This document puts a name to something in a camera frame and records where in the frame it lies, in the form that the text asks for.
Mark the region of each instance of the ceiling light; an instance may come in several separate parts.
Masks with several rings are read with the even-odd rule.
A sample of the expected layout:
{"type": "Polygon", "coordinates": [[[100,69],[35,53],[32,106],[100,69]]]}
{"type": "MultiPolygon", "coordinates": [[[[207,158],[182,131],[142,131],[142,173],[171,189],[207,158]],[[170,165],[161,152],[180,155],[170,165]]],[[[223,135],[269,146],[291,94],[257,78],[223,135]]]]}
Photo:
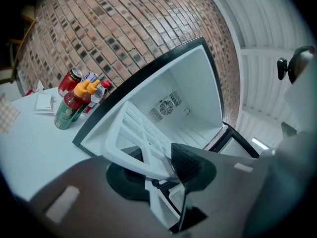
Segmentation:
{"type": "Polygon", "coordinates": [[[255,137],[252,139],[252,142],[256,143],[258,146],[260,146],[264,150],[268,149],[268,147],[266,145],[264,145],[262,142],[258,141],[255,137]]]}

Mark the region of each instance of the fan vent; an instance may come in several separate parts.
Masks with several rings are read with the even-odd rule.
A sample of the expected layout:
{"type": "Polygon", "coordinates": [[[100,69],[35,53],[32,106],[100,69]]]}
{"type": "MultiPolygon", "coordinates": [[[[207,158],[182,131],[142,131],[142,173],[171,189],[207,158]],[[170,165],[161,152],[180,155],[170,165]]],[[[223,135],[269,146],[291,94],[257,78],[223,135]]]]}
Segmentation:
{"type": "Polygon", "coordinates": [[[159,106],[159,111],[163,115],[169,115],[174,109],[174,104],[171,101],[163,101],[159,106]]]}
{"type": "Polygon", "coordinates": [[[178,107],[182,103],[182,100],[176,91],[172,92],[169,96],[172,99],[172,101],[174,102],[175,106],[178,107]]]}
{"type": "Polygon", "coordinates": [[[156,110],[156,108],[152,108],[149,112],[150,117],[155,121],[159,122],[163,119],[163,117],[160,115],[160,113],[156,110]]]}

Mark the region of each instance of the checkered cloth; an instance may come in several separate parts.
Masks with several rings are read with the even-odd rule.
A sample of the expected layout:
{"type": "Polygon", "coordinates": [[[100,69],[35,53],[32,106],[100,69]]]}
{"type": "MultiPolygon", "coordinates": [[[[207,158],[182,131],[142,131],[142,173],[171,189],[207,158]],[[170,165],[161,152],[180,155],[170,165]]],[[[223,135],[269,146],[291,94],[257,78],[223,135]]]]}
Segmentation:
{"type": "Polygon", "coordinates": [[[7,134],[20,111],[14,108],[2,94],[0,97],[0,132],[7,134]]]}

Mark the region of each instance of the circular fan grille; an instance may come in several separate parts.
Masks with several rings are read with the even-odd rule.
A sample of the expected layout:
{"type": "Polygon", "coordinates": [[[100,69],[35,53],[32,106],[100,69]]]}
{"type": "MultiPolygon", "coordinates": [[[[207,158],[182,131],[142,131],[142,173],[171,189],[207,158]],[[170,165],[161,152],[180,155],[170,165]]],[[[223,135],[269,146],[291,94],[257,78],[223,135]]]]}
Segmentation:
{"type": "Polygon", "coordinates": [[[174,104],[171,101],[163,101],[159,107],[160,112],[163,115],[169,115],[172,113],[174,104]]]}

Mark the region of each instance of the red can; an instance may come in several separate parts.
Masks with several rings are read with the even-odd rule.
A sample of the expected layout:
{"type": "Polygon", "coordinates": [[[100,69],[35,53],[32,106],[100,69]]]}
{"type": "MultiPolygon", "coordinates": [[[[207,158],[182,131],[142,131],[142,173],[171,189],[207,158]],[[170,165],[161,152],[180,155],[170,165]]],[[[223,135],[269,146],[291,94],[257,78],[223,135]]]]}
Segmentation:
{"type": "Polygon", "coordinates": [[[71,69],[58,87],[59,95],[64,97],[66,93],[72,91],[75,88],[82,78],[83,74],[79,69],[71,69]]]}

